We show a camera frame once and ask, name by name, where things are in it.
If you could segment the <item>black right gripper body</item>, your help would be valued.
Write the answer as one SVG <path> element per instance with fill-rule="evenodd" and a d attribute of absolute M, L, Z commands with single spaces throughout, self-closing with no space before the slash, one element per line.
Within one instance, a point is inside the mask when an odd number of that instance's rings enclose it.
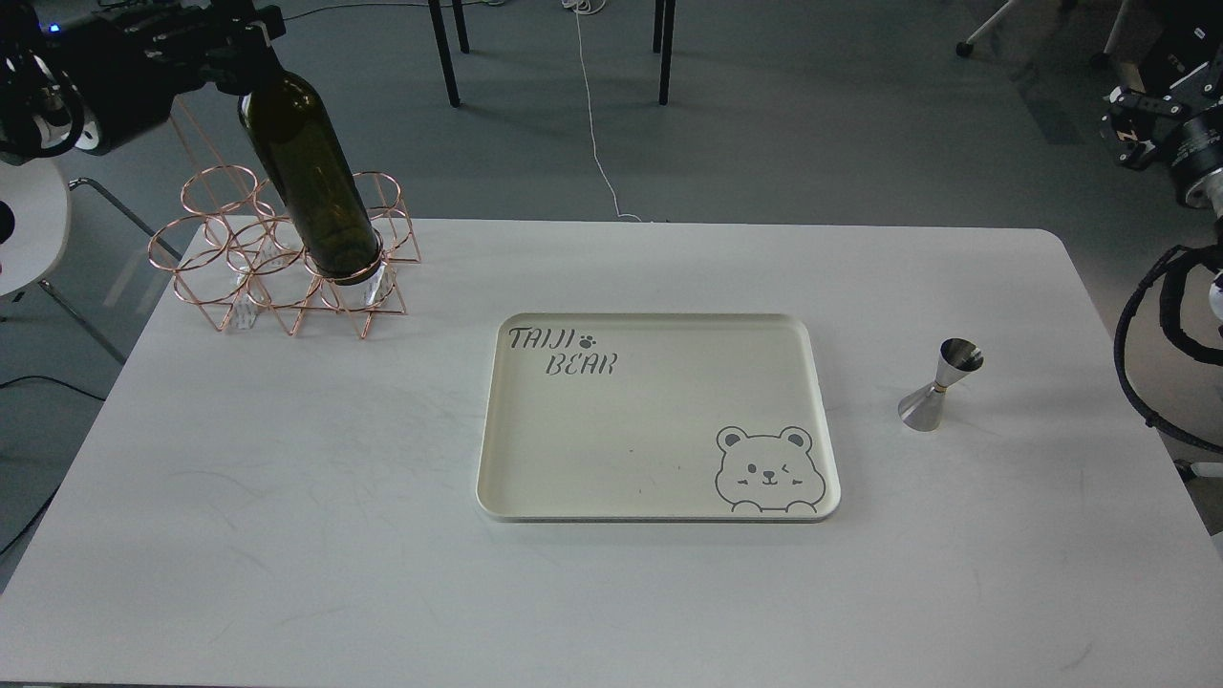
<path fill-rule="evenodd" d="M 1114 88 L 1101 132 L 1121 167 L 1161 161 L 1173 170 L 1212 170 L 1221 161 L 1221 68 L 1196 67 L 1162 97 Z"/>

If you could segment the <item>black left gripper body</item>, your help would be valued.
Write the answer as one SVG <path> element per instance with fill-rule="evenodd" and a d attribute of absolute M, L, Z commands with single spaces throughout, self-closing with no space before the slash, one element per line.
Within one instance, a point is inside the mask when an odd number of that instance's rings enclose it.
<path fill-rule="evenodd" d="M 57 62 L 97 125 L 158 125 L 175 97 L 213 83 L 232 97 L 281 73 L 276 5 L 148 1 L 95 11 L 57 31 Z"/>

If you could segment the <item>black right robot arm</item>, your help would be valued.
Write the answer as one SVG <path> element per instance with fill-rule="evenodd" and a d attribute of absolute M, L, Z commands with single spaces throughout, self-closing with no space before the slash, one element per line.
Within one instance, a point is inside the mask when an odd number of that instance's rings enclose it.
<path fill-rule="evenodd" d="M 1222 218 L 1221 60 L 1200 64 L 1164 93 L 1119 86 L 1108 95 L 1101 132 L 1115 147 L 1114 160 L 1141 171 L 1166 166 L 1181 207 L 1208 208 L 1214 235 Z"/>

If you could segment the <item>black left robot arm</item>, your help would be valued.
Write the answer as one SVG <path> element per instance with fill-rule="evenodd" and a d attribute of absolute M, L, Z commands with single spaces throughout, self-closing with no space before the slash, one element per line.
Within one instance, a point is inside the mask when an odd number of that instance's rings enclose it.
<path fill-rule="evenodd" d="M 5 1 L 2 161 L 114 152 L 205 83 L 245 95 L 284 33 L 279 6 L 253 1 L 117 1 L 65 22 Z"/>

